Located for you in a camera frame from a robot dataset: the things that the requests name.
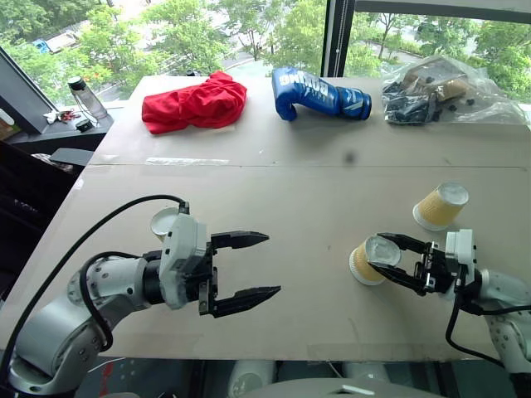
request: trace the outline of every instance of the water bottle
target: water bottle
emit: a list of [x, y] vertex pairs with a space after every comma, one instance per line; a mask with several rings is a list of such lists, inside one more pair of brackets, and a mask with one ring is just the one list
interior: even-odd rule
[[103, 119], [107, 116], [107, 109], [101, 104], [98, 97], [86, 85], [81, 76], [74, 76], [68, 80], [70, 91], [76, 100], [79, 100], [88, 109], [90, 114], [97, 119]]

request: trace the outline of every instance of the plastic bag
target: plastic bag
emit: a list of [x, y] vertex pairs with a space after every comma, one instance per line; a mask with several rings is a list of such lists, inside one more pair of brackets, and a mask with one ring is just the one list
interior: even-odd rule
[[428, 56], [382, 75], [383, 113], [389, 123], [526, 123], [523, 110], [485, 70], [453, 58]]

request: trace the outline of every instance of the blue boxing glove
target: blue boxing glove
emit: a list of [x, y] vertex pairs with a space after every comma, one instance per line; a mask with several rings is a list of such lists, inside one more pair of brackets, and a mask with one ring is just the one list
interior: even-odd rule
[[294, 120], [293, 104], [302, 104], [325, 114], [343, 114], [365, 120], [371, 114], [369, 94], [358, 89], [335, 87], [310, 73], [295, 68], [273, 70], [273, 93], [276, 111], [283, 120]]

